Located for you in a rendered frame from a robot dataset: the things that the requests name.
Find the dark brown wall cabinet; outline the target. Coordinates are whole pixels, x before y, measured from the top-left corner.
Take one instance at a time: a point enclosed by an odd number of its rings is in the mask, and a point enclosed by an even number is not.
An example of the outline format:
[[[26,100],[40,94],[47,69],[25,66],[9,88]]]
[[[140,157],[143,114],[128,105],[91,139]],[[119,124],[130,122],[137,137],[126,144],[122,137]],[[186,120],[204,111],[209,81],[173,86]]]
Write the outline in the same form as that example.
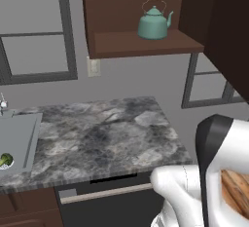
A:
[[[214,0],[83,0],[86,40],[92,58],[200,53]],[[143,11],[158,7],[171,17],[167,37],[137,35]]]

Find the dark brown cabinet door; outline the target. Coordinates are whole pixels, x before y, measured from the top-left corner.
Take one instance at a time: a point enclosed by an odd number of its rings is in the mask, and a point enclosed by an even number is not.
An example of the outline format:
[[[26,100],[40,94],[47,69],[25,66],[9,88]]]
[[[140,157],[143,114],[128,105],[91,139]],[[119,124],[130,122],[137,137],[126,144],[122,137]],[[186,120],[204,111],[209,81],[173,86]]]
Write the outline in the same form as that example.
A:
[[[214,0],[204,54],[249,104],[249,0]]]

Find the green broccoli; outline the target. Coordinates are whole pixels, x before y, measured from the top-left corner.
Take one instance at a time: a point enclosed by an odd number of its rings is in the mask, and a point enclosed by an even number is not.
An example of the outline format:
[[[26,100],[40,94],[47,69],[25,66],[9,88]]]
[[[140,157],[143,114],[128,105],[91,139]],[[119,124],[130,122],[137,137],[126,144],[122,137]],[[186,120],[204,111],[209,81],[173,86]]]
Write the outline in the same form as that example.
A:
[[[0,167],[3,165],[9,166],[13,162],[13,157],[9,153],[4,153],[0,157]]]

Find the small grey framed window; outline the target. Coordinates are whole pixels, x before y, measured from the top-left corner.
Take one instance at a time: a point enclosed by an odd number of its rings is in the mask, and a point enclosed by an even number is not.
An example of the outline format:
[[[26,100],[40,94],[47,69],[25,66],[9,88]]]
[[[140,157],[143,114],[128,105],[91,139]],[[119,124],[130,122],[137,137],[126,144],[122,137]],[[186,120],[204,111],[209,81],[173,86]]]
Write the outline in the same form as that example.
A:
[[[244,99],[203,53],[192,53],[182,108],[243,102]]]

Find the beige wall outlet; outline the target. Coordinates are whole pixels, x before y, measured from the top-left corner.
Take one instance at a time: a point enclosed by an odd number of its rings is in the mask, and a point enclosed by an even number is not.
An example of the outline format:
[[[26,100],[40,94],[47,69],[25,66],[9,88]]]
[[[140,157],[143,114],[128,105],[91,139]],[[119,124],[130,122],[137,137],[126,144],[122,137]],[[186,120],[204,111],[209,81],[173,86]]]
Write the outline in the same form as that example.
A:
[[[90,59],[89,57],[87,57],[87,65],[89,77],[98,77],[101,75],[99,59]]]

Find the black dishwasher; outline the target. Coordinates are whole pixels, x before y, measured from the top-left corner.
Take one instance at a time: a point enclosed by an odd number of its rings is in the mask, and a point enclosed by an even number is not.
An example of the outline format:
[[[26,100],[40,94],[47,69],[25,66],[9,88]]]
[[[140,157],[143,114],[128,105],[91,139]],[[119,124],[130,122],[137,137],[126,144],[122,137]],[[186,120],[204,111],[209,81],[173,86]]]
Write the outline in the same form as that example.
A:
[[[150,182],[149,171],[95,179],[54,188],[64,227],[151,227],[163,206],[152,188],[116,196],[62,204],[66,197],[141,186]]]

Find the chrome tap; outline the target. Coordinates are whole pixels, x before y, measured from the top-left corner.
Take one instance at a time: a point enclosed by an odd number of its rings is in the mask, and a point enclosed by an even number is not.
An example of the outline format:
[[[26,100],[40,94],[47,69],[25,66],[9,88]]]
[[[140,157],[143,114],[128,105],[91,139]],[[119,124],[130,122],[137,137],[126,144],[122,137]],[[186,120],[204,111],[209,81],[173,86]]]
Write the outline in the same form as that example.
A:
[[[8,101],[4,98],[3,93],[0,93],[0,115],[3,116],[4,109],[8,107]]]

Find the large grey framed window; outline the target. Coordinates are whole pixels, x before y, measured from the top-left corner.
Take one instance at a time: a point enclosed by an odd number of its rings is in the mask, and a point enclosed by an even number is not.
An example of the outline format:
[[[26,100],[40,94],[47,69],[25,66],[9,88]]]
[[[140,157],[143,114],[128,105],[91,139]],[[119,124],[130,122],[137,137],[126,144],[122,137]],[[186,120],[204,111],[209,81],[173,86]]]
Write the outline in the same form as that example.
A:
[[[69,0],[0,0],[0,85],[77,78]]]

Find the teal green kettle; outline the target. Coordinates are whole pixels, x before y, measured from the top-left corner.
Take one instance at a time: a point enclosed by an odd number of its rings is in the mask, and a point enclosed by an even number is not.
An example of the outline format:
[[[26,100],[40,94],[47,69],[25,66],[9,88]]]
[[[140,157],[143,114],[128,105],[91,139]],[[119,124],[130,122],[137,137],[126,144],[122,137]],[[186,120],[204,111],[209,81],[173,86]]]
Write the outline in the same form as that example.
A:
[[[146,11],[144,7],[150,1],[161,1],[163,5],[166,5],[163,0],[147,0],[142,4],[143,16],[138,23],[137,35],[146,40],[162,40],[167,37],[174,12],[171,11],[166,18],[164,16],[165,8],[160,11],[156,5]]]

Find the grey sink basin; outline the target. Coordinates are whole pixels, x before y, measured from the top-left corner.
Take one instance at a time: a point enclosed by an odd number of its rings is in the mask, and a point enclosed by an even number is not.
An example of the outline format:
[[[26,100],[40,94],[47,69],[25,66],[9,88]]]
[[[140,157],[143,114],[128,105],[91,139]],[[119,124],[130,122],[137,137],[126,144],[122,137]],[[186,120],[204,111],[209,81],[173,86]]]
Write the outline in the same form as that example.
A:
[[[0,177],[31,171],[38,141],[42,113],[0,116],[0,156],[9,153],[12,164],[0,168]]]

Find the dark brown base cabinet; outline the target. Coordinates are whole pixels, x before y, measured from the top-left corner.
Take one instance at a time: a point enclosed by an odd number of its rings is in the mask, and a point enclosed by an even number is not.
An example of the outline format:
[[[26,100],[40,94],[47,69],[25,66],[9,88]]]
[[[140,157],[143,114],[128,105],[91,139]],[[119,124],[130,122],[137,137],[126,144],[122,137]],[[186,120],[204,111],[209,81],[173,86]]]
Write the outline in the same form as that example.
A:
[[[0,187],[0,227],[64,227],[54,189],[7,193]]]

